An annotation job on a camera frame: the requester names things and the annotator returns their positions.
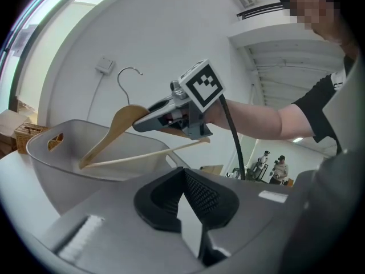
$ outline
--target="person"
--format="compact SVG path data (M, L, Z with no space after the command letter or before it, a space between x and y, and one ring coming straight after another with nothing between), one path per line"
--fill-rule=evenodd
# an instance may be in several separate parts
M275 110L267 106L254 106L227 100L237 132L256 139L289 140L313 137L316 142L329 136L337 143L337 154L341 147L322 109L341 88L359 48L347 24L336 9L333 0L281 0L290 8L292 15L309 26L327 41L340 45L345 53L344 66L338 72L321 80L302 98ZM216 101L205 113L204 120L229 129L225 113Z
M278 160L279 162L274 165L273 176L269 181L270 184L280 185L289 173L289 166L285 163L285 156L281 155Z
M261 173L263 167L265 166L267 159L269 158L268 157L269 154L270 154L270 152L268 150L266 150L265 153L263 154L263 156L261 158L259 158L256 170L255 170L255 180L257 180L258 177L260 176L260 173Z

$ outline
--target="gray plastic bin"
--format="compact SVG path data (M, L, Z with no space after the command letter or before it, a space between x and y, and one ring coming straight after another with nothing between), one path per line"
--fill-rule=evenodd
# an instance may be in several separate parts
M107 183L135 178L149 172L171 169L170 157L176 166L189 167L175 153L108 166L80 170L78 161L108 132L108 127L70 120L29 140L27 151L38 180L55 209L63 214L85 200ZM63 141L48 150L48 141L59 134ZM131 133L123 133L93 162L103 162L168 149L163 142Z

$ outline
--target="metal hook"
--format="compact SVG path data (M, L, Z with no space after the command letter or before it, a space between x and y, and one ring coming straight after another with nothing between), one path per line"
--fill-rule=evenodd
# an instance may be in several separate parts
M126 69L133 69L133 70L137 71L139 75L143 75L143 73L141 73L138 69L136 69L136 68L134 68L134 67L126 67L126 68L123 68L123 69L122 69L122 70L120 70L120 71L119 71L119 73L118 73L117 81L118 81L119 87L120 87L120 88L124 91L125 95L127 96L128 104L130 104L130 102L129 102L129 95L127 94L127 92L125 91L125 89L124 89L124 88L122 88L122 86L121 86L121 84L120 84L120 82L119 82L119 75L120 75L120 73L122 73L122 72L123 72L124 70L126 70Z

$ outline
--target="wicker basket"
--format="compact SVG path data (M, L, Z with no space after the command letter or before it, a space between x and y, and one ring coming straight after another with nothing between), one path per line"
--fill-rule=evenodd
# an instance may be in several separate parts
M51 151L53 148L55 148L59 143L61 143L63 140L63 134L58 134L55 138L48 141L48 150Z
M47 131L48 127L43 127L39 125L34 125L30 123L21 124L18 128L15 129L14 133L17 137L17 147L18 152L22 154L27 154L27 143L28 141L35 135ZM49 141L48 146L51 145L51 149L57 145L57 142L54 143Z

